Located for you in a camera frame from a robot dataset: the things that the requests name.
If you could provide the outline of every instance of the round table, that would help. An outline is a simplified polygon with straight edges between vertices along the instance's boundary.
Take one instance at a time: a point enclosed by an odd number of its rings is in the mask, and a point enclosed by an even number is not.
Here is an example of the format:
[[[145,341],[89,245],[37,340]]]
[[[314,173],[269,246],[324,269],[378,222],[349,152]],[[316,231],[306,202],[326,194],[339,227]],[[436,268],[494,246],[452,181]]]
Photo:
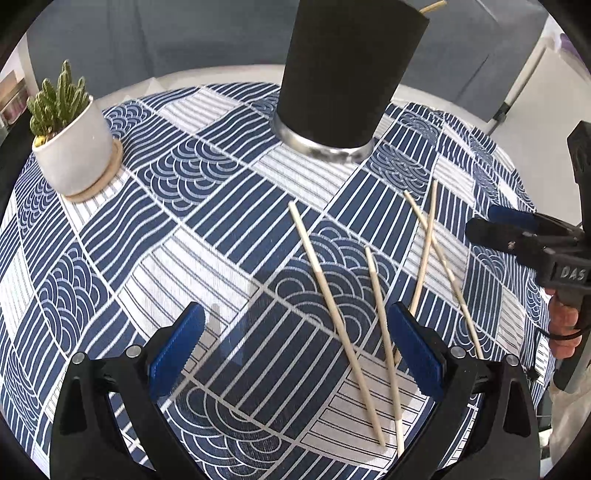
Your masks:
[[[515,167],[483,132],[426,106],[388,105],[361,164],[328,164],[269,128],[279,86],[231,83],[129,100],[104,112],[124,166],[99,195],[72,204],[27,161],[0,226],[0,384],[5,417],[47,471],[61,379],[77,351],[120,355],[192,300],[207,315],[164,415],[212,479],[372,479],[396,458],[381,332],[364,247],[387,302],[407,304],[423,247],[402,191],[427,208],[463,286],[485,356],[553,360],[535,327],[547,298],[512,257],[470,245],[464,229],[489,205],[533,211]],[[287,209],[297,202],[356,346],[387,436],[374,439],[356,382]],[[432,254],[417,313],[473,354]],[[407,442],[433,402],[400,369]],[[132,456],[149,465],[121,399],[113,409]],[[478,398],[445,462],[457,459]]]

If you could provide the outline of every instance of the potted plant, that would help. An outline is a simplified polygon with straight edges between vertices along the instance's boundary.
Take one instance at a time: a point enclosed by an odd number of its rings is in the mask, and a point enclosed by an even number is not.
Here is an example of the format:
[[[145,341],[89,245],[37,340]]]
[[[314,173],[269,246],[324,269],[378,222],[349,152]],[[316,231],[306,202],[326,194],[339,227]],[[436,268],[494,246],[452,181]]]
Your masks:
[[[116,153],[116,144],[105,118],[86,93],[84,77],[74,85],[66,60],[57,88],[49,79],[43,80],[41,91],[29,98],[27,107],[33,116],[33,153],[47,183],[65,196],[97,183]]]

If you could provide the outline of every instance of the gray fabric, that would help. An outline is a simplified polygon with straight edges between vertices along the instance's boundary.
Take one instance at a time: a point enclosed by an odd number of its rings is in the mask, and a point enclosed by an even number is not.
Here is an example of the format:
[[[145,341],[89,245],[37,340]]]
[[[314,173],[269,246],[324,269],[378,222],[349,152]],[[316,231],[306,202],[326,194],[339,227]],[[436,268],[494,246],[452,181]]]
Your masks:
[[[408,0],[421,8],[429,0]],[[284,64],[298,0],[54,0],[27,32],[38,80],[72,61],[103,96],[181,70]],[[402,80],[489,120],[548,17],[535,0],[449,0]]]

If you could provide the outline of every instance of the beige fabric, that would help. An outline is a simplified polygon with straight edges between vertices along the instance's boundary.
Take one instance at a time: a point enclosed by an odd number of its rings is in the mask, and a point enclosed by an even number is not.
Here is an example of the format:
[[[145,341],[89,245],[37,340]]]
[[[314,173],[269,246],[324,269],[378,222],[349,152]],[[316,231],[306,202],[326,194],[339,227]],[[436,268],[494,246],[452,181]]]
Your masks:
[[[587,369],[579,389],[573,394],[559,390],[552,382],[550,398],[552,399],[550,456],[552,463],[556,465],[591,413],[591,367]]]

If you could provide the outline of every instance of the blue gripper pad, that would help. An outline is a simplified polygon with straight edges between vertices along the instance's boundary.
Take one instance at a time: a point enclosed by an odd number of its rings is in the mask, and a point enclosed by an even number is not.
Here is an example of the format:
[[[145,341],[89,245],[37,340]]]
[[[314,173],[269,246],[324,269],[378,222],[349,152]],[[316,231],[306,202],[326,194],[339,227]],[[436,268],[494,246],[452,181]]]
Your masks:
[[[387,314],[392,343],[400,350],[421,393],[435,401],[443,398],[443,366],[418,332],[420,325],[400,302]]]
[[[183,313],[184,319],[150,364],[152,401],[171,392],[174,382],[205,330],[205,310],[200,304],[193,303],[189,310]]]
[[[530,233],[536,233],[538,231],[538,220],[534,215],[501,205],[491,205],[489,207],[488,219],[493,223],[513,225]]]

